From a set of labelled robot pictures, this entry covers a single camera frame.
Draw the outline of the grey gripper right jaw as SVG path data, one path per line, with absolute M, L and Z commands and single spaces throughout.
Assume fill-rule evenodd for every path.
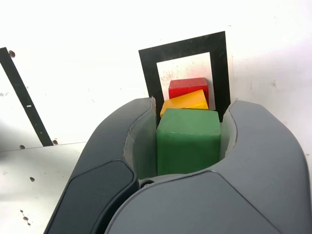
M 305 234 L 308 164 L 291 131 L 263 106 L 225 112 L 217 164 L 153 183 L 127 199 L 108 234 Z

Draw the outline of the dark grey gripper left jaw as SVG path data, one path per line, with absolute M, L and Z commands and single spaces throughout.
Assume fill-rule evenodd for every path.
M 140 181 L 157 175 L 156 101 L 138 98 L 104 119 L 87 141 L 45 229 L 102 234 Z

